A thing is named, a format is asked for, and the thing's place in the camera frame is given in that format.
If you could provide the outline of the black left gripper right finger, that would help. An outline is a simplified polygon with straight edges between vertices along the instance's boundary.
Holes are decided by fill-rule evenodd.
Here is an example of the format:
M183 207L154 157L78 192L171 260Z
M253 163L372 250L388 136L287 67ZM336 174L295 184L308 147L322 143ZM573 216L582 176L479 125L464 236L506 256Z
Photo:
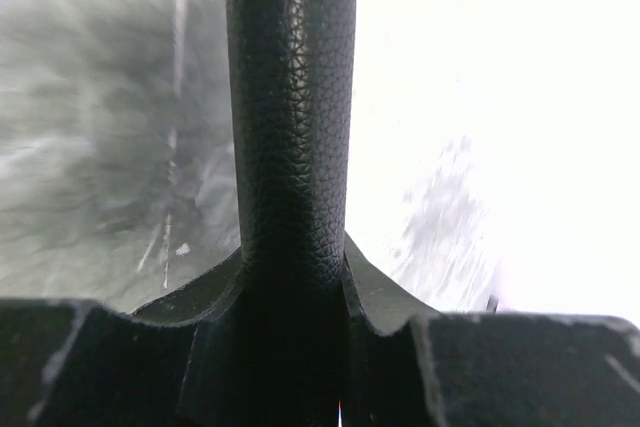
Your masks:
M608 316L440 313L345 244L346 426L635 427L639 332Z

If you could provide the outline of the black zipper tool case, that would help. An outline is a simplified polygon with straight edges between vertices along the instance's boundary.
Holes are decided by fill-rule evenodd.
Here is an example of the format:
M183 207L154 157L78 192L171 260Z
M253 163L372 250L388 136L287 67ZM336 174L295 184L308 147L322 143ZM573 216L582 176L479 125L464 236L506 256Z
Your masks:
M333 426L356 0L226 0L253 426Z

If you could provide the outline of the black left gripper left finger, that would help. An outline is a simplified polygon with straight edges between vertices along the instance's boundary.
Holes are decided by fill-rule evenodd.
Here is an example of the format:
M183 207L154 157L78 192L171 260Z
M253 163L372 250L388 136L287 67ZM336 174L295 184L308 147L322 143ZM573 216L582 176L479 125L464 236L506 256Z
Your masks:
M1 302L5 426L237 426L240 256L122 314L87 299Z

